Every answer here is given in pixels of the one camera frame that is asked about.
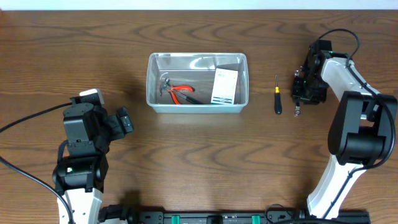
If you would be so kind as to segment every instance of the green connector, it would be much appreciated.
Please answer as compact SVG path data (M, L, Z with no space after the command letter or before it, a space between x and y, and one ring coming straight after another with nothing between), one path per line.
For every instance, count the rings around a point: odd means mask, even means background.
M180 216L172 215L172 224L180 224Z
M261 219L259 215L253 215L251 217L252 224L261 224Z

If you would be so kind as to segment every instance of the wood grain surface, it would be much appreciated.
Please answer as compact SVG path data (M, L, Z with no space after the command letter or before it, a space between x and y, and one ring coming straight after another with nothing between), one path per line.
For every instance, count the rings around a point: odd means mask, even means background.
M100 88L109 113L126 106L136 131L107 154L103 205L168 211L264 210L305 206L328 162L327 134L338 106L329 91L295 118L290 89L308 46L334 28L362 46L356 68L398 97L397 11L47 11L0 18L0 126ZM348 34L332 34L350 52ZM153 52L242 52L249 104L240 114L157 114L146 103ZM284 112L274 113L274 75ZM53 185L62 110L0 135L1 155ZM373 223L398 223L398 152L359 178L343 208ZM58 223L56 198L0 166L0 223Z

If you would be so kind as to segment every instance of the metal container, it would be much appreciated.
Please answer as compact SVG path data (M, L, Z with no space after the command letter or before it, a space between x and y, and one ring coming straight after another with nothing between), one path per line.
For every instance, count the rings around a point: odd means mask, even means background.
M238 71L233 105L211 105L216 68ZM169 93L159 87L170 78L173 86L190 85L182 92L204 103L192 105L179 98L175 105ZM248 61L241 53L153 53L147 71L147 103L158 113L239 113L249 101Z

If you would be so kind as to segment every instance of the pliers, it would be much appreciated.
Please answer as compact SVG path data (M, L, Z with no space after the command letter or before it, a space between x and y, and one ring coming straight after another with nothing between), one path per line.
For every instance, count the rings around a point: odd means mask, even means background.
M165 81L162 84L160 84L159 91L160 91L160 95L161 96L162 96L162 90L166 89L170 93L170 95L172 96L173 102L176 105L180 105L181 103L178 102L177 96L175 96L175 95L181 96L182 98L184 98L185 100L187 100L191 104L194 104L194 105L201 105L202 104L202 102L200 102L200 101L198 101L198 100L196 100L196 99L194 99L192 97L185 96L184 94L178 92L180 90L194 91L194 89L192 87L190 87L188 85L172 86L172 85L169 84L169 82L170 82L170 79L166 78Z

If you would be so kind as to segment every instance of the white card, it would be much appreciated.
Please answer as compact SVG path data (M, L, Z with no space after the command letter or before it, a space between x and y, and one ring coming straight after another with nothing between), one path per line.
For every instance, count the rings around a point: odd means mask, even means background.
M211 104L233 105L238 71L216 69Z

